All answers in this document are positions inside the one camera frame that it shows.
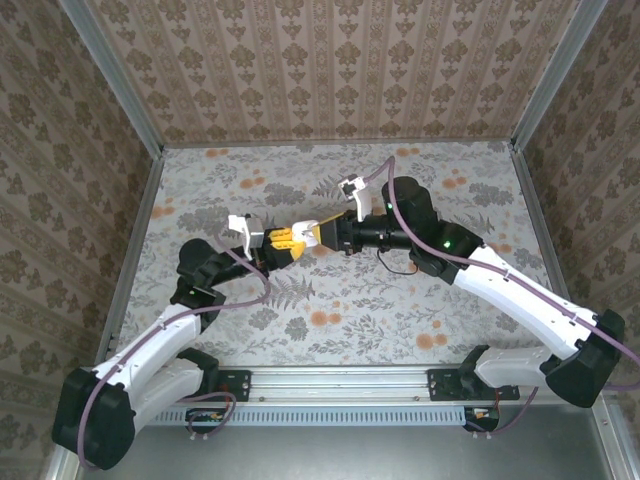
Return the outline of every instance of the metal frame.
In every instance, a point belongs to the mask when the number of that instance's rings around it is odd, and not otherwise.
[[[89,49],[93,61],[100,68],[151,158],[159,160],[162,155],[162,135],[147,115],[144,103],[135,93],[125,74],[126,69],[120,65],[109,46],[109,41],[91,13],[88,2],[60,0],[60,4]]]
[[[516,151],[524,150],[531,139],[607,3],[607,0],[584,0],[578,4],[513,132]]]
[[[96,353],[96,364],[102,363],[107,357],[109,350],[115,347],[115,345],[111,345],[111,342],[115,340],[113,332],[120,330],[124,316],[127,313],[127,305],[129,303],[129,297],[131,296],[131,290],[133,289],[133,281],[138,270],[138,262],[140,261],[140,254],[142,253],[144,237],[147,233],[153,204],[156,199],[156,194],[158,193],[158,188],[160,187],[163,167],[164,160],[162,158],[155,160],[151,164],[147,184],[144,189],[144,194],[142,195],[142,200],[140,201],[138,215],[131,230],[127,253],[124,257],[122,270],[120,270],[118,283],[116,284],[111,306],[109,307],[109,313],[107,314],[107,320],[100,339],[100,345]]]
[[[542,207],[536,195],[536,189],[533,186],[533,180],[527,167],[527,162],[524,158],[522,151],[515,151],[511,148],[511,158],[513,160],[513,166],[516,170],[516,176],[520,182],[520,188],[522,189],[522,196],[527,205],[529,216],[531,217],[531,223],[533,225],[533,231],[536,234],[538,245],[540,246],[540,252],[542,259],[547,267],[547,274],[549,275],[549,282],[551,283],[551,289],[563,298],[569,298],[569,290],[564,282],[562,276],[562,270],[560,268],[560,262],[556,255],[556,251],[551,241],[551,234],[547,228],[547,222],[544,219],[542,213]]]

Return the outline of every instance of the yellow object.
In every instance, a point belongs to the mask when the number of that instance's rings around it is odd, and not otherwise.
[[[278,230],[273,230],[269,232],[269,239],[271,243],[281,242],[283,240],[293,240],[293,230],[290,228],[279,228]]]
[[[269,233],[271,246],[277,250],[290,250],[294,260],[300,258],[307,247],[305,242],[294,242],[293,231],[290,228],[279,228]]]

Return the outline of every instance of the cable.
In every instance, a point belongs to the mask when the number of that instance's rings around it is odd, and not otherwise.
[[[380,249],[378,249],[378,251],[376,252],[376,257],[378,257],[378,260],[380,261],[380,263],[382,264],[382,266],[384,268],[387,269],[388,272],[391,272],[395,275],[406,275],[407,277],[410,277],[411,275],[415,275],[416,273],[418,273],[418,269],[416,268],[413,272],[396,272],[395,270],[391,270],[386,263],[384,263],[384,260],[382,260],[382,257],[380,256],[380,253],[382,253],[380,251]]]
[[[206,395],[200,395],[200,396],[197,396],[197,397],[190,397],[190,398],[183,398],[182,400],[180,400],[183,403],[186,403],[186,402],[199,402],[201,400],[208,400],[208,399],[215,398],[215,397],[226,397],[226,398],[228,398],[229,400],[231,400],[231,407],[227,411],[227,414],[225,415],[225,417],[220,421],[220,423],[218,425],[216,425],[216,427],[213,430],[211,430],[210,432],[204,434],[203,437],[205,435],[207,437],[213,436],[213,435],[217,435],[218,433],[220,433],[220,430],[222,430],[224,428],[224,426],[229,422],[229,420],[231,420],[231,417],[233,416],[233,412],[235,412],[236,406],[238,405],[238,400],[236,399],[236,396],[231,392],[213,392],[213,393],[207,393]],[[198,417],[201,417],[203,415],[207,415],[207,414],[210,414],[210,413],[212,413],[212,412],[200,412],[197,415],[193,415],[189,419],[189,423],[187,424],[187,430],[191,434],[191,438],[192,439],[194,439],[196,437],[196,435],[199,435],[193,430],[193,422],[194,422],[194,420],[196,418],[198,418]]]
[[[89,395],[89,398],[87,400],[87,403],[85,404],[84,410],[82,411],[82,416],[80,417],[80,424],[78,425],[78,443],[77,443],[76,450],[77,450],[77,453],[78,453],[78,459],[80,461],[80,465],[82,465],[87,470],[89,470],[89,471],[98,470],[97,467],[89,464],[89,462],[87,461],[87,459],[84,456],[84,440],[85,440],[84,437],[85,437],[85,431],[87,429],[87,422],[89,421],[89,414],[91,413],[91,408],[93,407],[93,404],[96,401],[96,398],[98,397],[98,394],[100,393],[102,388],[106,385],[106,383],[109,381],[109,379],[111,377],[113,377],[113,375],[115,375],[118,371],[120,371],[122,369],[122,367],[124,367],[124,365],[126,365],[127,361],[133,355],[135,355],[136,352],[138,352],[138,350],[140,350],[158,332],[164,330],[167,326],[169,326],[172,323],[180,320],[181,318],[184,318],[184,317],[189,316],[189,315],[200,315],[201,313],[216,312],[218,310],[230,310],[230,309],[234,309],[234,308],[250,307],[252,305],[256,305],[258,303],[264,302],[265,300],[267,300],[267,298],[271,294],[271,284],[269,283],[269,280],[267,279],[267,277],[265,277],[264,274],[260,270],[258,270],[256,267],[251,265],[251,263],[248,262],[247,260],[245,260],[244,258],[242,258],[239,255],[237,255],[230,248],[227,248],[222,243],[222,241],[220,240],[220,237],[216,233],[213,234],[213,238],[214,238],[215,242],[220,247],[222,247],[224,253],[229,255],[236,262],[238,262],[241,265],[243,265],[247,270],[249,270],[250,272],[252,272],[252,273],[254,273],[254,274],[256,274],[258,276],[258,278],[262,281],[262,283],[264,285],[264,293],[260,297],[254,299],[254,300],[249,300],[247,302],[240,302],[240,303],[229,304],[229,305],[213,305],[211,307],[196,308],[196,309],[193,309],[193,310],[187,310],[185,312],[181,312],[181,313],[179,313],[177,315],[174,315],[173,317],[169,318],[168,320],[165,320],[164,323],[156,326],[153,330],[151,330],[144,337],[142,337],[140,340],[138,340],[131,347],[131,350],[129,352],[127,352],[127,354],[124,355],[118,361],[118,363],[116,363],[105,374],[105,376],[100,379],[98,384],[95,386],[95,388],[93,389],[93,391]]]
[[[496,388],[496,403],[493,404],[493,408],[498,411],[498,415],[500,415],[500,390]]]
[[[467,420],[467,425],[471,425],[473,428],[475,428],[479,432],[486,433],[487,437],[490,437],[490,436],[493,436],[493,435],[500,435],[501,433],[504,433],[504,432],[506,432],[508,430],[511,430],[513,427],[515,427],[515,425],[524,416],[525,412],[527,411],[527,409],[529,408],[529,406],[533,402],[533,399],[536,398],[536,394],[537,393],[538,393],[538,387],[535,387],[531,391],[531,394],[529,395],[529,398],[527,398],[527,401],[524,403],[524,405],[522,406],[522,408],[520,409],[518,414],[515,417],[513,417],[513,419],[509,423],[507,423],[504,427],[500,427],[500,428],[495,429],[492,432],[488,432],[487,430],[482,428],[480,425],[478,425],[476,423],[473,423],[473,422],[470,422],[469,420]]]
[[[379,176],[384,171],[385,168],[388,169],[389,201],[391,202],[391,206],[393,207],[392,211],[394,216],[396,217],[396,220],[400,224],[400,227],[402,228],[402,230],[404,230],[404,232],[411,239],[411,241],[414,242],[416,245],[418,245],[427,253],[430,253],[431,255],[435,255],[436,257],[440,257],[445,260],[449,260],[456,263],[462,263],[464,265],[473,265],[476,267],[484,268],[486,270],[490,270],[499,275],[502,275],[503,277],[506,278],[509,275],[509,271],[506,269],[496,267],[495,265],[491,265],[489,263],[480,262],[478,260],[472,260],[470,258],[464,258],[464,257],[457,257],[455,255],[450,255],[448,253],[441,252],[424,243],[422,240],[420,240],[420,238],[415,233],[413,233],[411,228],[409,228],[409,225],[407,225],[407,222],[405,222],[404,218],[402,218],[402,215],[400,214],[400,210],[398,209],[398,202],[396,200],[396,193],[395,193],[395,185],[393,181],[395,162],[396,162],[395,157],[393,155],[390,156],[387,159],[387,161],[384,162],[384,164],[381,167],[379,167],[372,175],[365,178],[365,184],[374,180],[377,176]],[[509,280],[515,282],[517,285],[521,286],[532,295],[536,296],[537,298],[541,299],[551,307],[555,308],[562,315],[571,319],[572,322],[575,322],[580,326],[586,328],[591,333],[597,335],[608,344],[617,348],[620,352],[624,353],[627,357],[633,360],[636,363],[636,365],[640,367],[640,357],[636,355],[631,349],[629,349],[622,343],[618,342],[615,338],[612,338],[611,336],[607,335],[605,332],[603,332],[599,328],[583,320],[577,314],[565,308],[564,305],[561,305],[560,303],[556,302],[554,299],[548,297],[545,293],[538,291],[536,288],[529,285],[526,281],[522,280],[520,277],[516,275],[512,275],[512,276],[509,276]],[[608,390],[614,390],[618,392],[628,392],[631,390],[637,390],[640,388],[640,380],[632,385],[606,385],[605,388]]]

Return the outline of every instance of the purple cable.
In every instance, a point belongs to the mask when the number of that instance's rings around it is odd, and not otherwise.
[[[522,408],[520,409],[520,411],[518,412],[518,414],[513,417],[513,420],[511,420],[509,423],[507,423],[504,427],[500,427],[496,430],[494,430],[493,432],[487,432],[484,428],[482,428],[480,425],[470,422],[467,420],[467,425],[471,425],[473,428],[475,428],[476,430],[478,430],[478,432],[484,432],[487,434],[487,437],[489,435],[493,436],[493,435],[500,435],[501,433],[506,432],[507,430],[512,429],[516,423],[518,423],[520,421],[520,419],[524,416],[525,412],[527,411],[527,409],[529,408],[529,405],[531,405],[531,403],[533,402],[533,399],[536,398],[536,394],[538,393],[538,387],[535,387],[531,393],[529,394],[529,398],[527,398],[527,401],[524,403],[524,405],[522,406]]]
[[[237,255],[231,249],[229,249],[226,246],[224,246],[224,244],[220,240],[220,237],[217,234],[214,233],[213,234],[213,238],[215,239],[216,243],[219,246],[222,247],[224,253],[229,255],[236,262],[238,262],[241,265],[243,265],[247,270],[249,270],[250,272],[252,272],[252,273],[254,273],[254,274],[256,274],[258,276],[258,278],[264,284],[264,293],[260,297],[254,299],[254,300],[250,300],[248,302],[233,303],[233,304],[229,304],[229,305],[214,305],[212,307],[196,308],[194,310],[187,310],[185,312],[181,312],[181,313],[179,313],[177,315],[174,315],[173,317],[169,318],[168,320],[165,320],[165,322],[162,325],[156,326],[148,334],[146,334],[144,337],[142,337],[140,340],[138,340],[138,342],[136,342],[133,345],[131,350],[126,355],[124,355],[120,359],[120,361],[118,361],[118,363],[116,363],[111,368],[111,370],[109,370],[106,373],[106,375],[98,382],[98,384],[95,386],[95,388],[93,389],[93,391],[89,395],[89,398],[87,399],[87,403],[85,404],[84,410],[82,411],[82,416],[80,417],[80,424],[78,425],[78,443],[77,443],[76,450],[78,452],[78,459],[80,460],[80,465],[82,465],[87,470],[89,470],[89,471],[98,470],[97,467],[95,467],[93,465],[90,465],[89,462],[87,461],[87,459],[84,456],[84,440],[85,440],[84,437],[85,437],[85,431],[87,429],[87,422],[89,420],[89,414],[91,413],[91,408],[93,407],[93,404],[96,401],[96,398],[97,398],[98,394],[100,393],[102,388],[105,386],[105,384],[109,381],[109,379],[111,377],[113,377],[124,365],[126,365],[127,361],[136,352],[138,352],[138,350],[140,350],[156,333],[162,331],[164,328],[166,328],[167,326],[171,325],[172,323],[180,320],[181,318],[184,318],[184,317],[189,316],[189,315],[199,315],[201,313],[216,312],[218,310],[230,310],[230,309],[234,309],[234,308],[250,307],[252,305],[256,305],[258,303],[264,302],[269,297],[269,295],[271,294],[271,284],[269,283],[269,280],[267,279],[267,277],[265,277],[264,274],[260,270],[258,270],[256,267],[251,265],[251,263],[248,262],[247,260],[245,260],[244,258],[242,258],[239,255]],[[200,398],[200,397],[195,397],[195,399],[186,399],[186,400],[183,399],[182,401],[196,401],[197,398]]]
[[[499,275],[506,276],[508,274],[507,270],[500,267],[496,267],[495,265],[491,265],[485,262],[480,262],[478,260],[471,260],[469,258],[457,257],[455,255],[450,255],[448,253],[444,253],[439,250],[436,250],[435,248],[430,247],[429,245],[424,243],[422,240],[420,240],[420,238],[418,238],[418,236],[411,231],[411,229],[407,225],[407,222],[405,222],[404,218],[402,218],[402,215],[400,215],[400,211],[398,210],[398,202],[396,201],[395,185],[393,182],[393,179],[394,179],[393,170],[395,167],[395,162],[396,162],[395,157],[393,155],[390,156],[387,159],[387,161],[384,162],[384,164],[381,167],[379,167],[372,175],[364,178],[364,182],[365,182],[365,185],[368,184],[369,182],[374,180],[377,176],[379,176],[384,171],[385,168],[389,169],[389,200],[391,201],[391,205],[393,207],[393,214],[396,217],[396,220],[398,221],[398,223],[400,224],[400,227],[402,228],[402,230],[404,230],[404,232],[411,239],[411,241],[414,242],[423,250],[425,250],[426,252],[430,253],[431,255],[435,255],[436,257],[444,258],[445,260],[449,260],[456,263],[462,263],[465,265],[473,265],[476,267],[484,268],[486,270],[490,270],[492,272],[498,273]],[[515,282],[516,284],[520,285],[529,293],[535,295],[539,299],[546,302],[548,305],[558,310],[565,317],[570,318],[571,321],[576,322],[580,326],[589,330],[591,333],[594,333],[598,337],[602,338],[608,344],[617,348],[620,352],[624,353],[627,357],[633,360],[636,363],[636,365],[640,367],[640,357],[636,355],[632,350],[627,348],[625,345],[618,342],[616,339],[612,338],[611,336],[607,335],[605,332],[603,332],[599,328],[594,327],[590,323],[586,322],[582,318],[575,316],[575,314],[569,309],[565,308],[564,305],[559,304],[554,299],[545,295],[543,292],[538,291],[537,289],[529,285],[527,282],[525,282],[521,278],[517,276],[511,276],[509,277],[509,279]],[[632,385],[606,385],[605,388],[608,390],[614,390],[618,392],[628,392],[631,390],[639,389],[640,381]]]
[[[233,416],[233,412],[235,412],[236,410],[236,406],[238,405],[238,401],[236,400],[236,396],[231,393],[231,392],[213,392],[213,393],[207,393],[205,395],[200,395],[197,397],[189,397],[189,398],[183,398],[181,400],[181,402],[186,403],[186,402],[199,402],[201,400],[208,400],[210,398],[214,398],[214,397],[226,397],[229,400],[231,400],[231,407],[229,408],[229,411],[227,412],[227,414],[225,415],[225,417],[222,419],[222,421],[216,425],[216,427],[211,430],[209,433],[207,433],[206,435],[209,436],[213,436],[213,435],[217,435],[218,433],[220,433],[220,430],[222,430],[222,428],[229,422],[229,420],[231,420],[231,417]],[[201,417],[203,415],[206,415],[207,413],[211,413],[211,412],[201,412],[198,413],[197,415],[192,416],[189,419],[189,423],[187,424],[187,430],[189,431],[189,433],[191,435],[197,435],[196,432],[193,431],[193,422],[196,418]]]

